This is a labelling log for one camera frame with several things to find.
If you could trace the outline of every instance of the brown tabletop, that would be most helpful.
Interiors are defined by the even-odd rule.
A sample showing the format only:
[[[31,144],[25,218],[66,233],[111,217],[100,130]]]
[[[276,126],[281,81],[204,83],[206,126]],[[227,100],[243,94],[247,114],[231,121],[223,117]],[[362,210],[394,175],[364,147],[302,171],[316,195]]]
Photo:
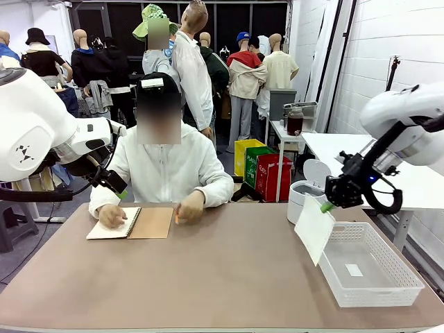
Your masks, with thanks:
[[[369,221],[359,208],[337,221]],[[411,307],[340,308],[286,204],[233,203],[167,239],[87,241],[82,205],[0,294],[0,325],[180,332],[412,332],[444,323],[426,287]]]

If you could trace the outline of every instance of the jar of dark liquid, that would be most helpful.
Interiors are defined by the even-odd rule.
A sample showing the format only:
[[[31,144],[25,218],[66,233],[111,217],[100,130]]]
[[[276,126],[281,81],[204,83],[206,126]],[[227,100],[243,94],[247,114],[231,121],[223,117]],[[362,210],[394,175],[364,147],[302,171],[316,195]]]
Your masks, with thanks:
[[[302,108],[292,108],[287,120],[287,134],[298,136],[302,132],[304,114]]]

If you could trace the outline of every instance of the brown notebook cover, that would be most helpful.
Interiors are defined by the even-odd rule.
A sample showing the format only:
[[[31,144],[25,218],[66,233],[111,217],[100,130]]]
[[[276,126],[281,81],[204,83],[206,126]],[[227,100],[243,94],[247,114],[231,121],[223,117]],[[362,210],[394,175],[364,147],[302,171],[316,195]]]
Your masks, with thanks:
[[[167,238],[173,211],[172,207],[142,208],[128,239]]]

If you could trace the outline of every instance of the red bag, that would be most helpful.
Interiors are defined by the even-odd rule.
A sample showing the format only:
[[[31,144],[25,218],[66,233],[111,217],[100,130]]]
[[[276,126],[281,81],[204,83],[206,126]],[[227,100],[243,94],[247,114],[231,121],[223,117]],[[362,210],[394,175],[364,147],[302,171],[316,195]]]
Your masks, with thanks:
[[[291,166],[293,162],[284,156],[282,161],[282,177],[280,180],[279,200],[288,200],[291,184]],[[278,185],[279,155],[268,154],[257,158],[256,191],[265,202],[276,200]]]

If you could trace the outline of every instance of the hand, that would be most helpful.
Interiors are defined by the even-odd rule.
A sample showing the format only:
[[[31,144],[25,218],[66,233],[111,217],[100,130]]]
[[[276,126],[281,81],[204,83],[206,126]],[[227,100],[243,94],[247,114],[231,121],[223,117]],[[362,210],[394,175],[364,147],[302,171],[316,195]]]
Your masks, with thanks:
[[[201,130],[201,133],[204,134],[204,136],[206,136],[210,140],[213,138],[213,130],[210,127]]]
[[[126,220],[123,209],[116,205],[104,205],[99,210],[99,221],[108,228],[117,228]]]
[[[205,195],[199,191],[193,191],[176,208],[176,214],[180,220],[195,221],[202,216]]]

